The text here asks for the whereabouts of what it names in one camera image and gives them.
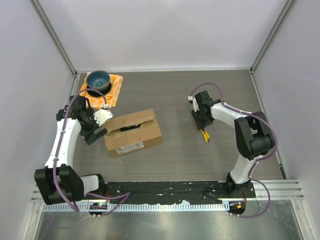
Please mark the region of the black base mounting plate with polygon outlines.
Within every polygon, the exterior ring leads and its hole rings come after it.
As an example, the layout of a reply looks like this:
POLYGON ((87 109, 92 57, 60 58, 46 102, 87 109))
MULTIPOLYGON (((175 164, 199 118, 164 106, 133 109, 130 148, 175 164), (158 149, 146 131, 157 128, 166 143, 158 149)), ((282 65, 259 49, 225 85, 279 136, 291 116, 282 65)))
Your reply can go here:
POLYGON ((109 181, 104 190, 94 194, 104 197, 117 197, 129 192, 125 204, 132 205, 173 205, 187 201, 191 205, 217 204, 222 199, 253 199, 256 197, 254 185, 236 193, 231 193, 224 181, 109 181))

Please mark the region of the aluminium frame rail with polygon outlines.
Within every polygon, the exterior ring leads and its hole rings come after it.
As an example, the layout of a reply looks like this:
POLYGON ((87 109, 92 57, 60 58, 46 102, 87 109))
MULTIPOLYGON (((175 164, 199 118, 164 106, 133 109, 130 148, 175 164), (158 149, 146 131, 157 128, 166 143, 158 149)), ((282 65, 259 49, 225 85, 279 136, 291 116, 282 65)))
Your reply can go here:
MULTIPOLYGON (((261 180, 269 191, 271 200, 304 200, 300 183, 296 179, 261 180)), ((258 199, 266 200, 267 192, 261 183, 253 181, 253 187, 258 199)))

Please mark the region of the brown cardboard express box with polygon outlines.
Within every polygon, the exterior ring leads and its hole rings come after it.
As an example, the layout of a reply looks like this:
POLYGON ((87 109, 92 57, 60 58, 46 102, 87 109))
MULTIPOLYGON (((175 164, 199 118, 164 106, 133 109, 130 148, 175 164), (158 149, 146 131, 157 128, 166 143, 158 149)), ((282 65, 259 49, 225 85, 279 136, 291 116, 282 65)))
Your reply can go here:
POLYGON ((103 127, 105 146, 111 157, 127 155, 162 144, 162 133, 151 109, 134 112, 108 120, 103 127))

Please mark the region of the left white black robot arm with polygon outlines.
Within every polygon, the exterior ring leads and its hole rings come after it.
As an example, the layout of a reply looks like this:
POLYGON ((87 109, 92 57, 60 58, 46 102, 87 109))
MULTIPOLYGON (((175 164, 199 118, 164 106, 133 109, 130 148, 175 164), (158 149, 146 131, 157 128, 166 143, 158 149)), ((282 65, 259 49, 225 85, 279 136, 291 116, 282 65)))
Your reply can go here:
POLYGON ((88 98, 71 96, 70 102, 56 114, 57 131, 52 151, 44 168, 37 169, 34 180, 47 205, 67 203, 73 205, 86 194, 100 200, 107 192, 100 173, 79 176, 73 169, 73 159, 78 136, 87 145, 107 134, 104 123, 113 114, 106 102, 94 110, 88 98))

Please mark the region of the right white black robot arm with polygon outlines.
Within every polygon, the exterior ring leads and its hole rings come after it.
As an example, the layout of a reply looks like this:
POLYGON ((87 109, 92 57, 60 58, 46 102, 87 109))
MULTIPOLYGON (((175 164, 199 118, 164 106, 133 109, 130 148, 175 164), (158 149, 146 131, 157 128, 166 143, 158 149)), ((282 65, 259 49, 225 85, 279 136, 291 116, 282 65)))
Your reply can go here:
POLYGON ((210 136, 205 128, 214 121, 221 121, 234 128, 239 156, 234 168, 227 174, 225 190, 230 197, 238 197, 251 182, 249 176, 254 165, 276 146, 264 113, 245 112, 220 99, 212 100, 207 91, 187 98, 193 106, 191 115, 206 142, 210 140, 210 136))

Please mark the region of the orange checkered cloth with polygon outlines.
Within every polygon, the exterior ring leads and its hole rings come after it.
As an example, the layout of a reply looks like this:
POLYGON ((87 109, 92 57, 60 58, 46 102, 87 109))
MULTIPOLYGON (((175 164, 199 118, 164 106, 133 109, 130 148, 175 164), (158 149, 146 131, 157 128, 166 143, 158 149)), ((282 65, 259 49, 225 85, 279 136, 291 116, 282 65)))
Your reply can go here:
MULTIPOLYGON (((123 76, 110 74, 110 83, 111 83, 111 89, 108 93, 104 95, 104 97, 106 98, 107 106, 109 108, 112 108, 116 106, 116 103, 120 94, 120 90, 122 87, 122 83, 123 83, 123 76)), ((97 96, 93 96, 93 94, 96 94, 96 92, 84 91, 80 95, 89 100, 90 106, 92 108, 95 108, 95 109, 102 108, 103 104, 105 103, 104 98, 99 94, 97 94, 97 96)))

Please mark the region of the blue ceramic bowl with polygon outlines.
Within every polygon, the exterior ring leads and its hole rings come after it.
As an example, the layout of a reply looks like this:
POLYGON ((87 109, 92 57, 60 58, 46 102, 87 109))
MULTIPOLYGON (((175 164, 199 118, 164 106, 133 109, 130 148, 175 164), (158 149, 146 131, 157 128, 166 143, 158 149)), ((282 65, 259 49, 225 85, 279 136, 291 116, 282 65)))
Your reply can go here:
POLYGON ((111 87, 111 77, 103 70, 96 70, 87 75, 86 84, 89 88, 105 91, 111 87))

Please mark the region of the yellow utility knife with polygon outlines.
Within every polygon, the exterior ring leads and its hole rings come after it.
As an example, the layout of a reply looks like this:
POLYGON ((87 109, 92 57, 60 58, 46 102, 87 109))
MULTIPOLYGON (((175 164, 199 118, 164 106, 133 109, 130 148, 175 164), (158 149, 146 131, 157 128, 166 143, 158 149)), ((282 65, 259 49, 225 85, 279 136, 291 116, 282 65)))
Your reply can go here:
POLYGON ((210 137, 210 135, 208 134, 208 132, 207 132, 205 129, 200 129, 200 132, 201 132, 202 135, 203 135, 204 141, 205 141, 206 143, 209 143, 211 137, 210 137))

